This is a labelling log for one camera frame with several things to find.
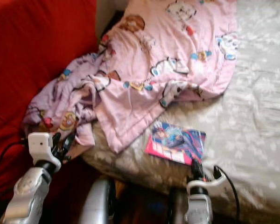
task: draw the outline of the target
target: comic book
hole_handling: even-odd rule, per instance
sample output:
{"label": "comic book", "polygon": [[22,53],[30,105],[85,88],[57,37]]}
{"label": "comic book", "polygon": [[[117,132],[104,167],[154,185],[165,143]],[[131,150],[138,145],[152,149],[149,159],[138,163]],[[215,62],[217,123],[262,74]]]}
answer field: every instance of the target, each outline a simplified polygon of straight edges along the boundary
{"label": "comic book", "polygon": [[150,155],[191,165],[192,159],[201,162],[205,132],[155,122],[145,152]]}

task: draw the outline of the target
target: magazine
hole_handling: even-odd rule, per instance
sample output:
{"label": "magazine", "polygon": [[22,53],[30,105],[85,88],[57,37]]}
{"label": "magazine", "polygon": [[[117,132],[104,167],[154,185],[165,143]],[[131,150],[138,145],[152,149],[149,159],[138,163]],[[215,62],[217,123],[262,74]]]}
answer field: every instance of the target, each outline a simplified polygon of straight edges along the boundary
{"label": "magazine", "polygon": [[145,152],[167,160],[191,165],[192,159],[201,162],[205,132],[155,122]]}

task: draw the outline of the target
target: floor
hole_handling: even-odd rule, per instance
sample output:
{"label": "floor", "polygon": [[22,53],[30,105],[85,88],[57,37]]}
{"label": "floor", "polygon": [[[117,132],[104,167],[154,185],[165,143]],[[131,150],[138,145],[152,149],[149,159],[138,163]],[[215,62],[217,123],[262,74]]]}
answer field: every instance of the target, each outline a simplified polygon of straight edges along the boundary
{"label": "floor", "polygon": [[[71,184],[60,194],[57,202],[46,203],[41,224],[76,224],[92,183],[100,176],[94,168],[81,159],[77,162]],[[116,181],[118,199],[114,224],[164,224],[166,221],[168,197],[139,186]],[[230,218],[215,214],[214,224],[233,223]]]}

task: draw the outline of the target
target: pink book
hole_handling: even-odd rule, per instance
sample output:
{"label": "pink book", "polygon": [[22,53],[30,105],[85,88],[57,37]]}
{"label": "pink book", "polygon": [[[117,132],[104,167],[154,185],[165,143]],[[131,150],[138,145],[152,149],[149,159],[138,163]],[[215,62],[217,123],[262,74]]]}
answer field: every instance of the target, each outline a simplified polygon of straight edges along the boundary
{"label": "pink book", "polygon": [[145,153],[191,165],[192,159],[201,162],[205,136],[198,130],[155,122]]}

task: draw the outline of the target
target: pink blanket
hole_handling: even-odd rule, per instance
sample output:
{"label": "pink blanket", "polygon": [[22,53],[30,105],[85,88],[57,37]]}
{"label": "pink blanket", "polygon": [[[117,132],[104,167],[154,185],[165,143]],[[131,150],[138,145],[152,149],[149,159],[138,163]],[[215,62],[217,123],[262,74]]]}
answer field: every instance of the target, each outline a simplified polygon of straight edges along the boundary
{"label": "pink blanket", "polygon": [[99,53],[71,62],[32,100],[25,131],[58,131],[63,137],[76,131],[79,144],[93,146],[91,122],[97,119],[119,153],[173,100],[219,96],[235,68],[236,5],[130,0]]}

